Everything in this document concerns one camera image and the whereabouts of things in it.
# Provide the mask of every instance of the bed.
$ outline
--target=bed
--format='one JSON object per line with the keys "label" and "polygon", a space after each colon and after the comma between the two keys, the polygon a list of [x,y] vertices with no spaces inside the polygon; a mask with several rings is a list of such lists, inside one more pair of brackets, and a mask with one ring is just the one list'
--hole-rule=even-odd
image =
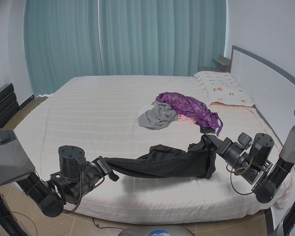
{"label": "bed", "polygon": [[[239,69],[243,65],[239,54],[242,52],[238,48],[234,50],[238,54],[235,56],[233,52],[232,75],[244,87],[243,81],[251,80],[251,76]],[[245,52],[242,53],[244,60],[248,56]],[[254,101],[258,100],[251,87],[246,89]],[[205,101],[195,77],[75,77],[35,108],[16,127],[15,133],[44,180],[59,170],[58,147],[62,145],[83,148],[88,161],[100,155],[138,158],[148,153],[150,146],[157,144],[187,150],[190,143],[200,141],[202,134],[199,126],[175,121],[162,130],[149,130],[138,125],[138,111],[144,105],[151,104],[159,93],[166,91]],[[267,109],[264,111],[260,102],[256,108],[215,103],[209,109],[217,112],[223,121],[220,139],[229,137],[237,140],[241,132],[251,137],[258,132],[265,132],[274,137],[275,146],[269,160],[273,163],[277,161],[280,142],[284,142],[286,136],[274,133],[278,128],[272,125],[272,119],[268,120],[269,113]],[[287,134],[293,123],[286,125]],[[241,218],[267,209],[276,201],[280,207],[286,204],[292,191],[294,171],[284,180],[275,198],[267,204],[261,204],[254,194],[241,196],[234,192],[225,166],[224,160],[217,157],[216,171],[209,180],[144,179],[117,173],[120,177],[117,182],[106,178],[99,188],[83,197],[76,212],[118,222],[177,224]],[[233,184],[243,193],[252,188],[240,176],[233,176]]]}

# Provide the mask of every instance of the floral pillow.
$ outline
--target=floral pillow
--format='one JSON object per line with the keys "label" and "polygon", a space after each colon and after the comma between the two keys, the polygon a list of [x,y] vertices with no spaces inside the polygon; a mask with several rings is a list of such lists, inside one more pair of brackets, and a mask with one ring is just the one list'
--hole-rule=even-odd
{"label": "floral pillow", "polygon": [[228,72],[200,71],[194,76],[203,89],[208,106],[212,102],[238,106],[254,105],[251,95],[239,86]]}

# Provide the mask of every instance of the black drawer unit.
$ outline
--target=black drawer unit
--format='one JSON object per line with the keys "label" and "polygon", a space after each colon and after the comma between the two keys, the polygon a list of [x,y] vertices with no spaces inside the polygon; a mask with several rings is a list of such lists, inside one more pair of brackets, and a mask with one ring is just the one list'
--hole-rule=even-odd
{"label": "black drawer unit", "polygon": [[19,110],[13,85],[7,84],[0,88],[0,128]]}

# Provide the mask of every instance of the wall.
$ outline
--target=wall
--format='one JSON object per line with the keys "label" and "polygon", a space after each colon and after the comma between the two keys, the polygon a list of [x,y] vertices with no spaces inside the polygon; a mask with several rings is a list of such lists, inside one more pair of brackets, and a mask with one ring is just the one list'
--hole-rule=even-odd
{"label": "wall", "polygon": [[[227,0],[225,56],[236,45],[295,76],[294,9],[294,0]],[[272,206],[275,227],[294,201],[295,191],[285,209]]]}
{"label": "wall", "polygon": [[25,0],[0,0],[0,87],[12,83],[19,104],[33,92],[24,54]]}

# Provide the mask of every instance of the teal curtain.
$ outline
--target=teal curtain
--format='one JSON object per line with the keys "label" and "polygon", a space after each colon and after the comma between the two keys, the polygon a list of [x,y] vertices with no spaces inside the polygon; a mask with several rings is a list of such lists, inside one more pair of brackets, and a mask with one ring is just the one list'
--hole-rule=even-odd
{"label": "teal curtain", "polygon": [[192,76],[224,54],[226,0],[99,0],[104,75]]}
{"label": "teal curtain", "polygon": [[27,0],[24,49],[34,95],[102,75],[97,0]]}

